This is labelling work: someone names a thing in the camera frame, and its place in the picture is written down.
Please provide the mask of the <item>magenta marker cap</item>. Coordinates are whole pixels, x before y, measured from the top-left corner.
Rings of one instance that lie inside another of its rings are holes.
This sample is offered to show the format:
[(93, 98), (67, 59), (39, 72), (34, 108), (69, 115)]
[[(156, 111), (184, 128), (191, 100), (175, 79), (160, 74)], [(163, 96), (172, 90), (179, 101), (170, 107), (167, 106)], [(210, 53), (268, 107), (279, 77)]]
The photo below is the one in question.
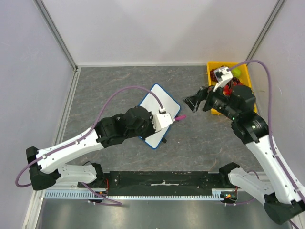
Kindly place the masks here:
[(185, 118), (186, 118), (186, 115), (177, 116), (177, 117), (174, 118), (174, 121), (181, 121), (181, 120), (183, 120)]

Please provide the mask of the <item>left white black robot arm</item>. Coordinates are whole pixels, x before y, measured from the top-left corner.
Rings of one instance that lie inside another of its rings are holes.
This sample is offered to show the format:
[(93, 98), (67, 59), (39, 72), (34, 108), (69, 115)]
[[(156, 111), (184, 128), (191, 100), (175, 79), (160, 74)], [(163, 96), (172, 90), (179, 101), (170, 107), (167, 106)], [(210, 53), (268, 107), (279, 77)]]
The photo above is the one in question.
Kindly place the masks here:
[(122, 144), (126, 139), (145, 139), (155, 134), (153, 114), (142, 106), (130, 108), (97, 122), (94, 128), (48, 149), (31, 146), (26, 149), (29, 164), (30, 186), (44, 190), (55, 185), (63, 174), (60, 167), (87, 153)]

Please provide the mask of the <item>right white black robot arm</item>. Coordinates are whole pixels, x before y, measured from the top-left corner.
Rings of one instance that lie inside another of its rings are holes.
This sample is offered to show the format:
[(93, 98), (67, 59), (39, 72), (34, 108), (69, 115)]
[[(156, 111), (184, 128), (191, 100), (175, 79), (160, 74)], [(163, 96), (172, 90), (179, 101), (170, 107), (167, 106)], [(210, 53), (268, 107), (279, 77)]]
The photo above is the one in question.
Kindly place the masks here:
[(234, 134), (253, 153), (269, 183), (256, 179), (235, 163), (224, 166), (218, 176), (222, 187), (237, 186), (257, 199), (269, 218), (276, 224), (291, 220), (305, 210), (305, 187), (294, 175), (279, 149), (266, 121), (254, 112), (256, 97), (250, 87), (237, 85), (229, 96), (222, 88), (201, 87), (183, 101), (197, 112), (201, 101), (203, 111), (215, 109), (229, 118)]

